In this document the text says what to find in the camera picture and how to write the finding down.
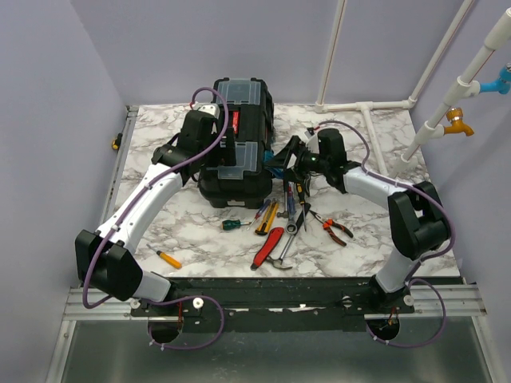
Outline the black plastic toolbox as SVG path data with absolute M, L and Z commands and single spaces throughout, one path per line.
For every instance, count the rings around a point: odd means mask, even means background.
M 274 102 L 265 81 L 257 78 L 219 79 L 214 89 L 227 101 L 220 112 L 234 128 L 236 165 L 219 166 L 220 145 L 206 155 L 199 173 L 200 194 L 214 207 L 257 209 L 272 190 L 272 174 L 263 167 L 264 154 L 275 139 Z

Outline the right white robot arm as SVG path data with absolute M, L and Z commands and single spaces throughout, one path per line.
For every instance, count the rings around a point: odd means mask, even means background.
M 394 244 L 382 269 L 371 277 L 367 302 L 379 313 L 388 311 L 411 284 L 411 278 L 428 259 L 445 254 L 443 243 L 453 245 L 455 232 L 430 182 L 407 184 L 369 171 L 364 163 L 349 160 L 341 133 L 320 129 L 313 137 L 313 152 L 298 136 L 293 136 L 266 168 L 279 169 L 286 181 L 304 183 L 312 173 L 343 194 L 362 197 L 387 209 Z

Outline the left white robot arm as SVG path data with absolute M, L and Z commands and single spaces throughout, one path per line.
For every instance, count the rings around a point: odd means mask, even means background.
M 121 207 L 94 232 L 79 233 L 77 268 L 85 290 L 93 286 L 121 301 L 149 300 L 160 315 L 176 309 L 170 281 L 143 270 L 133 255 L 162 207 L 200 170 L 227 127 L 227 105 L 204 104 L 189 111 L 176 139 L 155 149 L 142 181 Z

